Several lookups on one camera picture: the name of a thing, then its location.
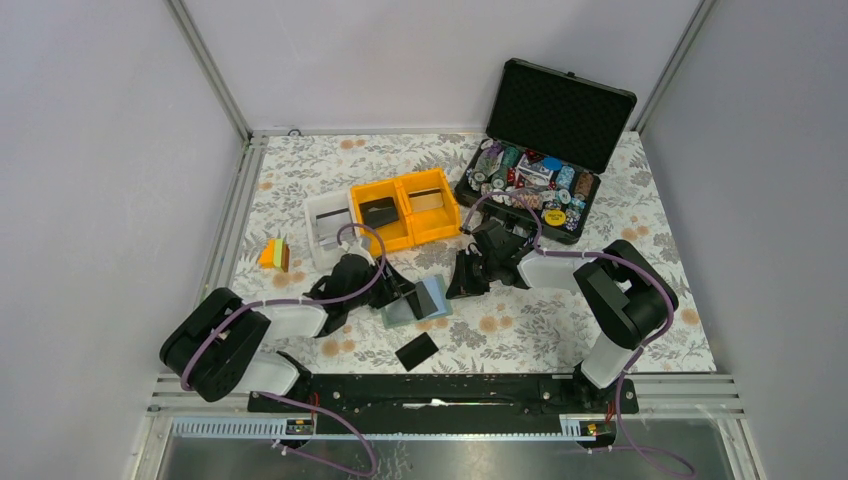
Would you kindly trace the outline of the black credit card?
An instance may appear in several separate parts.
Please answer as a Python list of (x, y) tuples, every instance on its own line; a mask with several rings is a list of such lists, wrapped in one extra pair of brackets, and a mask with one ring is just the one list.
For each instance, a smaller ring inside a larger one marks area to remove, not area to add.
[(411, 372), (417, 366), (435, 355), (438, 346), (427, 332), (423, 332), (395, 352), (406, 372)]

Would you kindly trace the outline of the yellow double storage bin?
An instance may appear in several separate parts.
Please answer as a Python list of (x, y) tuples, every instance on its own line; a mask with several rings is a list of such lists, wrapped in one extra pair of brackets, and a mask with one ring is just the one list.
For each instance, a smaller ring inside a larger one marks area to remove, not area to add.
[[(408, 194), (419, 190), (440, 189), (444, 205), (440, 209), (413, 213)], [(441, 168), (408, 173), (350, 189), (355, 221), (362, 223), (359, 204), (383, 197), (393, 197), (399, 209), (398, 222), (377, 230), (368, 226), (363, 231), (372, 242), (370, 252), (377, 256), (382, 251), (395, 252), (421, 244), (455, 237), (459, 234), (460, 211), (448, 178)]]

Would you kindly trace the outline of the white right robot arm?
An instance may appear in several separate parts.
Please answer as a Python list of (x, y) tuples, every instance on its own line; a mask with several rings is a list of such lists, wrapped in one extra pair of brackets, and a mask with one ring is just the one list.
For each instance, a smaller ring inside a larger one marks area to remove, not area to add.
[(638, 351), (665, 330), (679, 306), (668, 283), (626, 240), (600, 252), (545, 250), (496, 220), (471, 235), (472, 243), (456, 255), (447, 298), (482, 296), (493, 282), (583, 295), (601, 329), (577, 367), (573, 396), (583, 410), (597, 412), (612, 400), (612, 385)]

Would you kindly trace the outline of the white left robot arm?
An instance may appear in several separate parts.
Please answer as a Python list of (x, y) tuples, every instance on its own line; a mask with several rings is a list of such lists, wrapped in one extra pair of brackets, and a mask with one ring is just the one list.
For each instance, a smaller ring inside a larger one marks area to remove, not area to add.
[(262, 344), (277, 337), (326, 336), (357, 308), (396, 302), (416, 319), (435, 310), (426, 285), (405, 279), (385, 258), (346, 253), (298, 299), (246, 303), (226, 287), (213, 290), (165, 340), (159, 358), (184, 390), (208, 402), (269, 391), (282, 408), (296, 411), (310, 397), (302, 368), (282, 353), (262, 353)]

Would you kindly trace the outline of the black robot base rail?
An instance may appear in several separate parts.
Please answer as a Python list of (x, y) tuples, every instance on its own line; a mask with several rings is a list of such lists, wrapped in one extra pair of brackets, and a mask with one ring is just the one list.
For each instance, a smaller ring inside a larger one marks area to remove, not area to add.
[(279, 400), (251, 394), (248, 411), (303, 414), (320, 435), (346, 433), (337, 414), (365, 435), (518, 436), (560, 434), (566, 418), (604, 421), (640, 410), (632, 381), (596, 389), (569, 374), (298, 372)]

